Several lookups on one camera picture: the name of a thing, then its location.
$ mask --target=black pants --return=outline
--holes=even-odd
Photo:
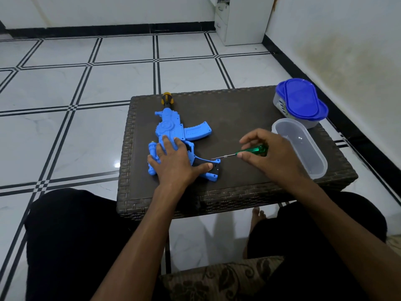
[[[385,241],[381,213],[353,193],[329,193],[351,217]],[[74,189],[51,191],[33,202],[27,230],[27,300],[89,300],[138,226],[120,218],[116,202]],[[260,296],[270,299],[364,293],[299,203],[259,222],[248,243],[248,257],[285,255]],[[168,300],[160,281],[153,300]]]

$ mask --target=green screwdriver handle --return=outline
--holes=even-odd
[[[243,151],[251,152],[256,155],[266,156],[266,154],[268,153],[268,148],[265,145],[260,145],[260,146],[254,147],[254,148],[238,151],[235,154],[238,154],[239,152],[243,152]]]

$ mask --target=brown wicker table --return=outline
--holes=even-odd
[[[275,86],[173,94],[174,110],[184,127],[206,121],[212,134],[194,141],[195,154],[204,159],[238,151],[238,140],[255,128],[270,130],[282,118],[273,105]],[[140,220],[158,186],[157,176],[147,172],[148,143],[157,141],[155,128],[160,117],[161,96],[131,99],[123,140],[118,180],[117,211],[124,217]],[[342,190],[358,178],[327,132],[318,125],[309,129],[328,162],[320,186]],[[217,182],[198,178],[180,200],[175,218],[232,211],[286,202],[292,198],[260,171],[231,157],[222,160]]]

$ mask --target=white wall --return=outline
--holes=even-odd
[[[209,0],[0,0],[8,29],[203,22],[214,20]]]
[[[266,34],[401,168],[400,0],[277,0]]]

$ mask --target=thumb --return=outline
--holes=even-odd
[[[264,157],[261,157],[261,156],[258,156],[251,152],[246,152],[246,151],[239,152],[237,154],[237,157],[239,157],[243,161],[246,161],[248,164],[255,166],[256,168],[259,168],[261,170],[263,168]]]
[[[196,175],[199,176],[203,173],[207,173],[210,170],[212,170],[213,164],[210,162],[206,162],[204,164],[201,164],[201,165],[193,167],[193,168],[194,168],[194,172],[196,173]]]

